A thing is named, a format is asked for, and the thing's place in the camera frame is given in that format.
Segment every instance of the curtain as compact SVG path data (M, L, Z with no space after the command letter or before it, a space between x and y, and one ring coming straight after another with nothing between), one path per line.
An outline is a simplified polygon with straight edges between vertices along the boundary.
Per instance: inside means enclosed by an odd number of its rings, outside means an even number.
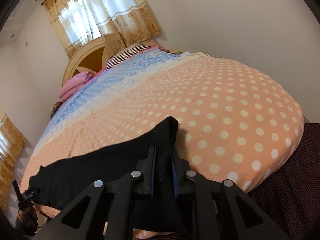
M144 0L46 0L44 4L69 59L100 36L112 57L161 33Z
M14 165L27 139L0 107L0 207L6 209Z

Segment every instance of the pink polka dot blanket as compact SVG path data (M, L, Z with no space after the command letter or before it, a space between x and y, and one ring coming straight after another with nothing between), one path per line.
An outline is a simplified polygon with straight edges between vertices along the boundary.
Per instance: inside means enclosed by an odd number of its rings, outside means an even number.
M176 146L192 169L245 192L290 157L304 129L298 103L264 73L203 53L152 49L93 78L58 109L21 189L41 165L136 138L167 116L179 122Z

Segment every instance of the ceiling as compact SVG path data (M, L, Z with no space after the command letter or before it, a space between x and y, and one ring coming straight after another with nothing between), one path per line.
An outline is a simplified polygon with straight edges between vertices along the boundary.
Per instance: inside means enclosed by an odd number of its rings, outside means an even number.
M0 32L0 47L15 42L30 14L44 0L20 0Z

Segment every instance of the bedroom wall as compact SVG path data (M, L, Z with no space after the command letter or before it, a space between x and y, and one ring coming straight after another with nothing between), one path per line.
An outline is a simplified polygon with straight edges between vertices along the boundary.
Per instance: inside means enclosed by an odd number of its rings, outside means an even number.
M23 62L15 44L0 48L0 105L13 124L27 138L26 146L14 167L14 179L20 184L34 147L49 122L49 110L21 70ZM16 196L11 186L7 202L7 217L14 223L18 208Z
M52 109L58 101L59 89L69 59L43 6L39 5L33 11L15 43L28 78L42 101Z
M320 25L303 0L146 0L164 47L238 60L273 77L320 122ZM44 7L17 40L25 69L48 107L56 102L68 58Z

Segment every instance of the hand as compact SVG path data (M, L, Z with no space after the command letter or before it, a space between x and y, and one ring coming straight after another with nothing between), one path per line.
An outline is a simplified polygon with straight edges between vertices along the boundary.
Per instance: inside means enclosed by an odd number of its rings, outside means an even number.
M19 210L18 211L18 220L21 222L21 223L24 223L24 224L29 224L29 225L33 225L34 223L32 222L32 220L30 219L30 215L35 219L35 220L38 220L38 217L37 217L37 213L36 213L36 210L33 208L33 207L28 207L28 208L24 208L23 210Z

